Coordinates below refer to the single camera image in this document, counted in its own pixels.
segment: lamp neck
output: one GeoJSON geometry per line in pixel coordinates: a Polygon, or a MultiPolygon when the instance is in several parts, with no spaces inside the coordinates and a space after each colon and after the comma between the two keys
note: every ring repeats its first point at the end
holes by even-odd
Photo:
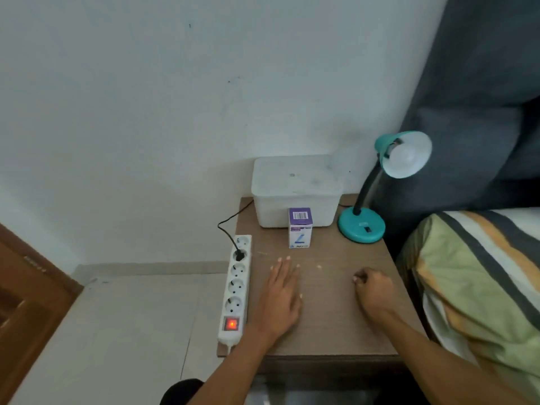
{"type": "Polygon", "coordinates": [[[369,172],[369,175],[362,185],[362,189],[360,190],[360,193],[358,194],[358,197],[356,198],[356,203],[354,204],[353,214],[355,216],[358,216],[360,212],[362,211],[362,205],[366,201],[366,197],[369,194],[369,190],[373,186],[373,183],[377,179],[377,176],[382,172],[381,163],[379,162],[379,159],[377,158],[377,163],[375,163],[375,166],[373,167],[372,171],[369,172]]]}

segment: lamp base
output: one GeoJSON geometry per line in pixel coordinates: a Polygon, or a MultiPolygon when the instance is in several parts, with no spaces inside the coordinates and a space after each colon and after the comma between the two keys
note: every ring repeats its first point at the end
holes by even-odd
{"type": "Polygon", "coordinates": [[[353,213],[354,207],[345,209],[337,221],[341,234],[357,243],[375,243],[381,240],[386,225],[384,220],[371,209],[362,207],[358,216],[353,213]]]}

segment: power strip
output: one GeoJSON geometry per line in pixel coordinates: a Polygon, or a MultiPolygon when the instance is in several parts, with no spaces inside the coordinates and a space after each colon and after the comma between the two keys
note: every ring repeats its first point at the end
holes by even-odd
{"type": "Polygon", "coordinates": [[[231,348],[240,342],[247,320],[247,297],[251,271],[251,235],[234,236],[234,242],[244,252],[244,258],[236,260],[236,247],[231,251],[227,282],[221,306],[218,341],[231,348]]]}

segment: hand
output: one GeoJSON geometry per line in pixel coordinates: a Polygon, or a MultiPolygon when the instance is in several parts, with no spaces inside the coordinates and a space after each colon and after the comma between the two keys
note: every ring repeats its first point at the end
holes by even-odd
{"type": "Polygon", "coordinates": [[[394,283],[386,274],[364,267],[354,274],[353,282],[361,307],[375,323],[384,313],[395,313],[394,283]]]}
{"type": "Polygon", "coordinates": [[[291,258],[270,268],[253,321],[248,324],[255,330],[270,349],[281,335],[293,326],[300,316],[302,295],[298,294],[298,271],[300,265],[289,269],[291,258]]]}

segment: wooden door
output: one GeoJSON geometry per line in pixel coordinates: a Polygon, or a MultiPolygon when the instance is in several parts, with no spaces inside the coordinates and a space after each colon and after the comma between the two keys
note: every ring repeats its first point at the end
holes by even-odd
{"type": "Polygon", "coordinates": [[[0,405],[8,403],[81,290],[0,226],[0,405]]]}

